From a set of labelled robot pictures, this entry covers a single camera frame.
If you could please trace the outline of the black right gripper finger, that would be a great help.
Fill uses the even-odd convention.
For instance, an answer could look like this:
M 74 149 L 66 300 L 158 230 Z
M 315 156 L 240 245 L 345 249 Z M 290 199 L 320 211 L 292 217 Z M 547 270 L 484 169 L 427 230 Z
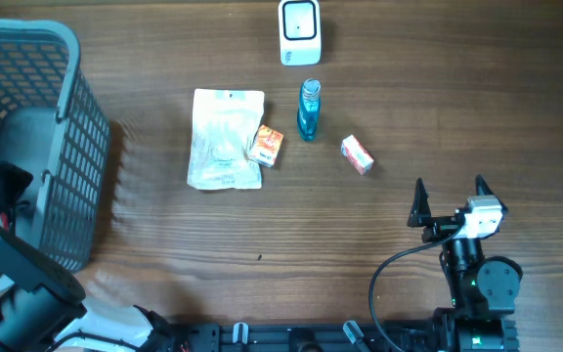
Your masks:
M 426 227 L 431 224 L 431 210 L 428 194 L 421 178 L 415 182 L 414 198 L 411 205 L 407 226 L 410 228 Z
M 501 206 L 501 212 L 507 213 L 508 207 L 500 200 L 498 196 L 492 191 L 492 189 L 488 186 L 487 182 L 483 178 L 481 174 L 478 174 L 475 177 L 475 190 L 477 196 L 492 196 L 494 197 Z

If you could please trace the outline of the red white small box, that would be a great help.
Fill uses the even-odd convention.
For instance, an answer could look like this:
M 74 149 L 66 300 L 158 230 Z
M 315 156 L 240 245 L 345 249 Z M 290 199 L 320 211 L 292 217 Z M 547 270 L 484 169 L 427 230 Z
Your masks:
M 361 175 L 371 170 L 374 159 L 354 135 L 342 140 L 340 150 Z

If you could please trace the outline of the blue liquid plastic bottle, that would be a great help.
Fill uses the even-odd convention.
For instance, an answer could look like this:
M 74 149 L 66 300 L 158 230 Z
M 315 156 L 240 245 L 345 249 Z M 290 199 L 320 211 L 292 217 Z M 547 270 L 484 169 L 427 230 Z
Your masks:
M 301 86 L 297 128 L 306 142 L 315 140 L 321 110 L 321 82 L 314 78 L 307 79 Z

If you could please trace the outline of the orange snack packet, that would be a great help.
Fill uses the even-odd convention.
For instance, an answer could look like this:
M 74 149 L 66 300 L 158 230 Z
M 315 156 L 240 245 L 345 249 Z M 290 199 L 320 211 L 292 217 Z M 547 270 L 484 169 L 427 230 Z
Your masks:
M 273 167 L 281 149 L 283 133 L 261 125 L 254 137 L 248 157 L 263 166 Z

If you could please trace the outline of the white plastic pouch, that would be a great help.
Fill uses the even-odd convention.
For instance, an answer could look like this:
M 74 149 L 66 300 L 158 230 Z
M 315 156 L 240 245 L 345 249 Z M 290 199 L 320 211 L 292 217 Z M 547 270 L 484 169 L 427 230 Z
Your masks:
M 195 90 L 189 186 L 200 191 L 262 187 L 260 166 L 249 151 L 264 103 L 262 91 Z

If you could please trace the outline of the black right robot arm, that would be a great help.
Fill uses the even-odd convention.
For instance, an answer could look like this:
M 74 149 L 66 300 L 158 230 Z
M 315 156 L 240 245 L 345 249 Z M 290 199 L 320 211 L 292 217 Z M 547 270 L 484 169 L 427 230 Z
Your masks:
M 429 351 L 507 352 L 520 343 L 515 312 L 523 270 L 504 256 L 488 257 L 482 241 L 499 232 L 507 206 L 482 176 L 475 178 L 476 195 L 451 216 L 434 216 L 423 181 L 415 183 L 408 226 L 421 227 L 421 240 L 442 248 L 439 262 L 452 297 L 450 308 L 438 308 L 431 318 Z

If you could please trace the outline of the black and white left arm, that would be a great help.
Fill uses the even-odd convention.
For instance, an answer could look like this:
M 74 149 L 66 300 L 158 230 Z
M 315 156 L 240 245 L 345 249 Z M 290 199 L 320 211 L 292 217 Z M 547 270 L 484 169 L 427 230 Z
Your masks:
M 87 297 L 79 281 L 15 233 L 30 173 L 0 162 L 0 351 L 170 351 L 174 336 L 154 311 Z

